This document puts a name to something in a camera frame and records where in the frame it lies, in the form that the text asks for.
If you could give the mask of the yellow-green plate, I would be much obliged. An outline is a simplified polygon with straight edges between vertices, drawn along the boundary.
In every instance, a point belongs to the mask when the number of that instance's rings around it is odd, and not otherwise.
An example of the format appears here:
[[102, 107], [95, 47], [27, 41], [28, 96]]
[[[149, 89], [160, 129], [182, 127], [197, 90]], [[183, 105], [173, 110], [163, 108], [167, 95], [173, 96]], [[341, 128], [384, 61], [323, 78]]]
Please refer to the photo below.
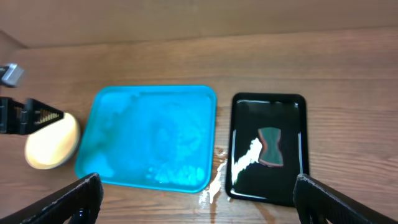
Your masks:
[[24, 155], [35, 169], [53, 169], [69, 160], [80, 141], [80, 125], [70, 113], [36, 132], [25, 142]]

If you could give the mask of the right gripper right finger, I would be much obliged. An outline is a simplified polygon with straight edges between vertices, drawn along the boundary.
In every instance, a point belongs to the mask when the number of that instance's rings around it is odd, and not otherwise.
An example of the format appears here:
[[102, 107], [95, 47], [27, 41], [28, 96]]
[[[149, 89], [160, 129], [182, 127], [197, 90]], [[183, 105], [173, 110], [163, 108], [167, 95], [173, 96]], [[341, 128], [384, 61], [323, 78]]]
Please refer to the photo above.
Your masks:
[[397, 224], [391, 219], [326, 184], [299, 174], [294, 188], [294, 204], [301, 223]]

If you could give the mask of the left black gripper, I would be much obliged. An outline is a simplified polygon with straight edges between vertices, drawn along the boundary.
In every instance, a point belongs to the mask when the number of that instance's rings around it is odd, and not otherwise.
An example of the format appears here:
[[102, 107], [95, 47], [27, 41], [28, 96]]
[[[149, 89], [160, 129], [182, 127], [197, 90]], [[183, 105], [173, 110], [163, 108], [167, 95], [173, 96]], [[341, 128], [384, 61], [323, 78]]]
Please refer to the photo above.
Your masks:
[[28, 98], [20, 103], [1, 97], [1, 134], [32, 134], [64, 117], [65, 113], [43, 102]]

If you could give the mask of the grey pink sponge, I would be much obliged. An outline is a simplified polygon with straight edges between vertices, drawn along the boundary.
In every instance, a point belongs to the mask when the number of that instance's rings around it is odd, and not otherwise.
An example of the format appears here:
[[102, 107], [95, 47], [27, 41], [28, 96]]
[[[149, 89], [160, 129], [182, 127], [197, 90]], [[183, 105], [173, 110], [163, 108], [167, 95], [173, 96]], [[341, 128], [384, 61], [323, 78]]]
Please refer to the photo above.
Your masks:
[[261, 128], [258, 133], [262, 144], [259, 162], [269, 167], [283, 167], [284, 161], [280, 151], [281, 130], [277, 128]]

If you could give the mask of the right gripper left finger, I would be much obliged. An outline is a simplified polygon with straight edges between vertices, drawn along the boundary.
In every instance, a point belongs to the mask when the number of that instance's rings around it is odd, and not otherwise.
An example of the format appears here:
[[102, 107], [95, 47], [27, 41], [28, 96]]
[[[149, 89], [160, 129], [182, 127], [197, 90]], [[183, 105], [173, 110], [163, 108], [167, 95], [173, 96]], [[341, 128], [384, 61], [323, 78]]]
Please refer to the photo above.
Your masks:
[[1, 223], [95, 223], [103, 195], [99, 174], [91, 173], [28, 207], [1, 218]]

